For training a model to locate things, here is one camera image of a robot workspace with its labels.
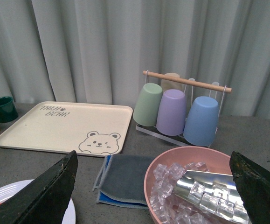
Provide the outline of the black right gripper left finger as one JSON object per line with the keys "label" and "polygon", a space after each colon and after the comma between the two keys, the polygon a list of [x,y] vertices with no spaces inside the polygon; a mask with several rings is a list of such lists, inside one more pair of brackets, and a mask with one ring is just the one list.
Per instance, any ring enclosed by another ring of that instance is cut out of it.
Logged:
{"label": "black right gripper left finger", "polygon": [[60,224],[75,186],[76,151],[0,205],[0,224]]}

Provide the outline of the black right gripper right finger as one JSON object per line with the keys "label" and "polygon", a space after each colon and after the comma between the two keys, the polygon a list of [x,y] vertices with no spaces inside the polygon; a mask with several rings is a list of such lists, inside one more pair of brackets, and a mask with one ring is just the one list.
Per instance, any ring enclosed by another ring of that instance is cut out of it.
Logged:
{"label": "black right gripper right finger", "polygon": [[237,151],[229,166],[236,189],[253,224],[270,224],[270,171]]}

